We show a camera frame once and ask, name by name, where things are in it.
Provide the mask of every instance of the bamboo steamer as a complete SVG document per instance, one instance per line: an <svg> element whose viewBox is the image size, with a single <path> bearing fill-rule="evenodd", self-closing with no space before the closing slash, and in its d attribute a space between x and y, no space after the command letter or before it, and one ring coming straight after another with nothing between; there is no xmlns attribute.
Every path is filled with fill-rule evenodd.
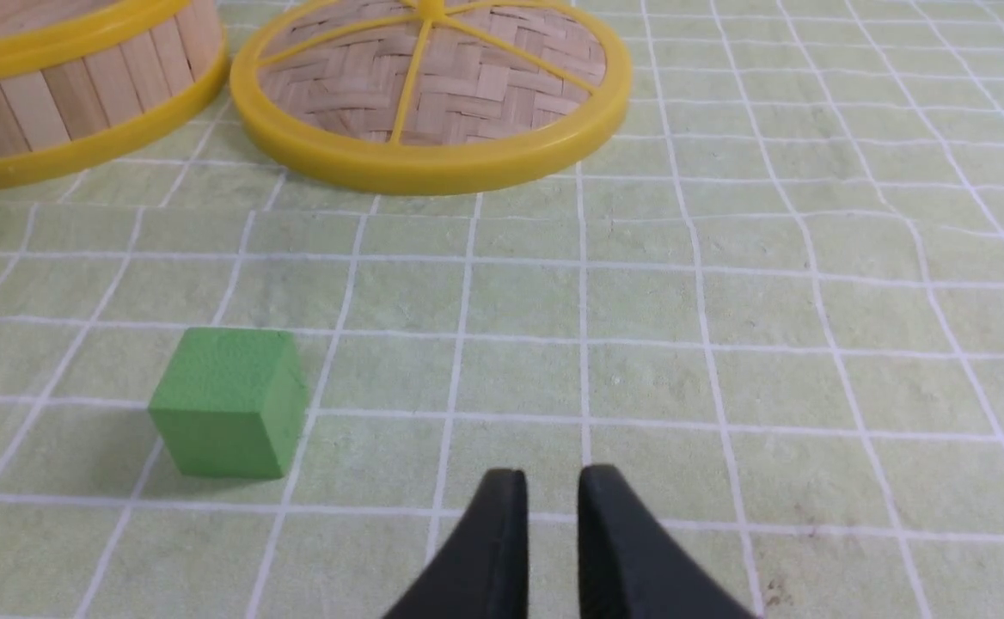
<svg viewBox="0 0 1004 619"><path fill-rule="evenodd" d="M0 0L0 188L157 140L227 73L215 0Z"/></svg>
<svg viewBox="0 0 1004 619"><path fill-rule="evenodd" d="M312 0L231 68L243 125L273 159L419 196L573 165L623 121L631 83L611 28L552 0Z"/></svg>

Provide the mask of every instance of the yellow ring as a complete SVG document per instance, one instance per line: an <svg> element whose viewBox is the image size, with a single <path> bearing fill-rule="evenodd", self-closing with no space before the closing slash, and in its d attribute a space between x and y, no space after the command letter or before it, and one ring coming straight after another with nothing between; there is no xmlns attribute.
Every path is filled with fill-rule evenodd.
<svg viewBox="0 0 1004 619"><path fill-rule="evenodd" d="M568 116L502 140L450 146L408 146L317 129L279 109L262 92L258 67L275 34L314 10L307 3L282 13L248 40L231 67L230 89L251 140L287 168L352 190L448 196L525 184L576 164L600 147L624 120L632 86L628 48L595 17L569 5L545 3L586 27L605 51L605 74L594 93Z"/></svg>
<svg viewBox="0 0 1004 619"><path fill-rule="evenodd" d="M0 79L30 73L132 39L177 15L189 0L120 0L92 13L0 39Z"/></svg>
<svg viewBox="0 0 1004 619"><path fill-rule="evenodd" d="M227 56L227 36L224 32L219 58L184 93L112 128L43 151L0 159L0 189L65 177L66 174L92 168L165 137L215 100L219 90L227 82L228 73L230 59Z"/></svg>

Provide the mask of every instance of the bamboo steamer lid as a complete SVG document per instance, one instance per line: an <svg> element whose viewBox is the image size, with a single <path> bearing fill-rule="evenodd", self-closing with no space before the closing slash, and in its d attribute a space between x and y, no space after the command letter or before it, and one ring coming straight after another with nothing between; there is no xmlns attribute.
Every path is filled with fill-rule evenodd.
<svg viewBox="0 0 1004 619"><path fill-rule="evenodd" d="M451 194L571 166L623 120L631 63L604 24L545 1L337 0L263 28L231 86L283 164L380 193Z"/></svg>

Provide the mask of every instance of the green cube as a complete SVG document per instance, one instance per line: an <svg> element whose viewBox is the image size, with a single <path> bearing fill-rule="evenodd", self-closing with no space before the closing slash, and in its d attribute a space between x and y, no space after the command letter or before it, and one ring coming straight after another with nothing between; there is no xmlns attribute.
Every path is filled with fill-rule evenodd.
<svg viewBox="0 0 1004 619"><path fill-rule="evenodd" d="M307 408L292 333L188 329L150 412L177 470L197 478L284 478Z"/></svg>

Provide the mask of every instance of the yellow spoke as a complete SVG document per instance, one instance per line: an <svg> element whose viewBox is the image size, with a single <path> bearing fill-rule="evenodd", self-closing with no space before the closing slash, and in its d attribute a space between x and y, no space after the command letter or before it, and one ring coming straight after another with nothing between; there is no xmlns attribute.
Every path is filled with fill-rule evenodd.
<svg viewBox="0 0 1004 619"><path fill-rule="evenodd" d="M322 43L328 42L328 40L340 39L342 36L347 36L350 34L355 34L364 30L372 30L373 27L385 27L386 25L396 25L400 23L412 22L419 19L419 16L415 13L409 13L408 15L392 15L388 17L380 17L374 20L367 20L363 22L351 23L349 25L343 25L343 27L336 27L333 30L323 32L320 35L313 36L310 39L304 40L302 43L296 43L295 45L287 48L284 51L275 52L271 56L266 56L261 58L258 62L258 66L267 66L271 63L278 63L281 60L298 54L299 51L304 51L308 47L314 47L315 45L321 45Z"/></svg>
<svg viewBox="0 0 1004 619"><path fill-rule="evenodd" d="M422 30L419 31L419 39L415 42L415 51L411 54L411 66L407 68L407 79L404 79L404 90L399 94L399 106L396 108L396 124L392 126L392 139L390 143L399 144L404 137L404 126L407 125L407 114L411 109L411 99L415 97L415 80L419 75L422 66L422 56L427 50L427 40L430 39L430 30L434 21L426 19L422 23Z"/></svg>
<svg viewBox="0 0 1004 619"><path fill-rule="evenodd" d="M452 7L445 11L445 15L460 15L460 13L475 11L475 9L490 9L493 7L545 9L552 7L552 5L546 3L544 0L483 0L481 3L467 3L460 4L458 7Z"/></svg>
<svg viewBox="0 0 1004 619"><path fill-rule="evenodd" d="M521 47L517 47L511 45L510 43L506 43L505 40L499 39L497 38L497 36L487 34L486 32L479 30L478 27L471 27L470 25L463 23L460 20L452 19L452 17L450 16L442 17L442 19L439 20L439 23L454 28L454 30L459 30L464 34L475 36L475 38L486 40L487 43L490 43L495 47L499 47L500 50L509 51L511 54L519 58L524 58L526 60L529 60L529 62L533 63L538 67L541 67L545 71L548 71L548 73L556 75L556 77L562 79L562 81L569 81L573 83L574 86L578 86L581 89L587 91L587 93L592 94L593 91L596 90L596 87L593 86L592 83L585 81L581 77L577 77L577 75L573 75L572 73L570 73L570 71L563 70L560 67L554 66L552 63L546 62L546 60L542 58L538 58L533 54L529 54L528 51L522 50Z"/></svg>

